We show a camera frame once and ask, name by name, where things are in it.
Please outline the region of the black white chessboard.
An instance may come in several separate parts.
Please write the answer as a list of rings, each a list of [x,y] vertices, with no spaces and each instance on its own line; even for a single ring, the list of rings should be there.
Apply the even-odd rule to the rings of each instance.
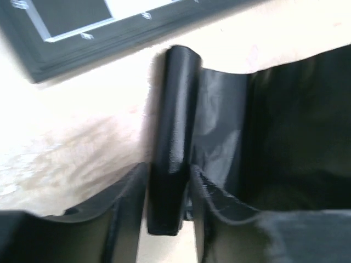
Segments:
[[[256,1],[1,1],[1,29],[43,82]]]

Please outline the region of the black trash bag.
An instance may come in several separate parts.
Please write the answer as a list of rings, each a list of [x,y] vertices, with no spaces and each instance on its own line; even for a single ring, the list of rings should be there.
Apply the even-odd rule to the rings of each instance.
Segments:
[[[165,53],[148,230],[174,236],[191,174],[259,210],[350,207],[350,46],[249,74]]]

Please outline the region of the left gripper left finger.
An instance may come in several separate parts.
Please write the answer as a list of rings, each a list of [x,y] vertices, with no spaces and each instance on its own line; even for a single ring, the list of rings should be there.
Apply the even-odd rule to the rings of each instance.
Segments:
[[[1,262],[135,262],[146,163],[62,216],[1,211]]]

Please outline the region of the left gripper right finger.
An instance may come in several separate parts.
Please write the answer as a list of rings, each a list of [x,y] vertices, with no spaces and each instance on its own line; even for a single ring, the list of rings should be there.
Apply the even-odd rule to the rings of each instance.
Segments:
[[[191,166],[199,262],[350,262],[350,211],[255,210]]]

